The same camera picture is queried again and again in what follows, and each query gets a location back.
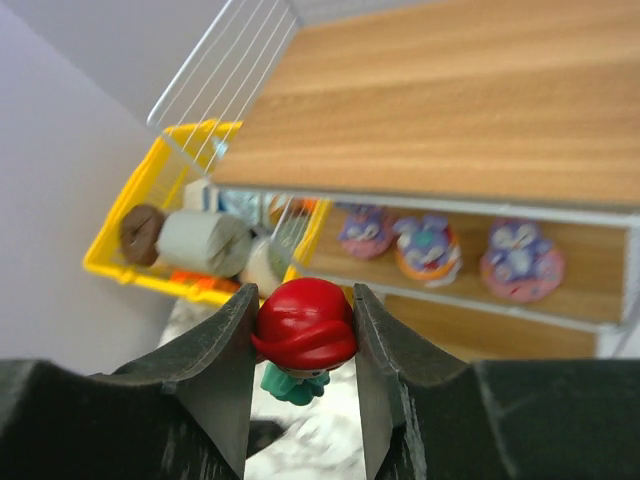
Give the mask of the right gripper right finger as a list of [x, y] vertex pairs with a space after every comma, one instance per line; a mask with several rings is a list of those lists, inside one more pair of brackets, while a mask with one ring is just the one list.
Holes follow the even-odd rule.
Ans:
[[424, 421], [418, 395], [466, 363], [395, 318], [374, 292], [354, 286], [356, 374], [368, 479], [427, 477]]

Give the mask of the large purple bunny toy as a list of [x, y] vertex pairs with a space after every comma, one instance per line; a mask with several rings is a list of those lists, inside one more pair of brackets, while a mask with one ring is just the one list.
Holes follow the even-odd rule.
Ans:
[[498, 218], [480, 260], [481, 277], [497, 297], [516, 303], [541, 300], [564, 280], [563, 252], [533, 220]]

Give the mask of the red cherry toy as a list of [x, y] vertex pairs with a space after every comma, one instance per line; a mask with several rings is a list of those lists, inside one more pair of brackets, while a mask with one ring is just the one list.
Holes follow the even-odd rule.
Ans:
[[358, 351], [354, 312], [343, 290], [313, 277], [290, 280], [265, 300], [251, 340], [268, 362], [261, 388], [296, 406], [323, 396], [330, 373]]

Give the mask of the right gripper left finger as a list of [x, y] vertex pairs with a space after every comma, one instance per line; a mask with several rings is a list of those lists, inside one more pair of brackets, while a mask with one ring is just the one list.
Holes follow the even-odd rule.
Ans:
[[215, 314], [97, 381], [124, 407], [103, 434], [94, 478], [241, 478], [250, 430], [258, 291], [245, 285]]

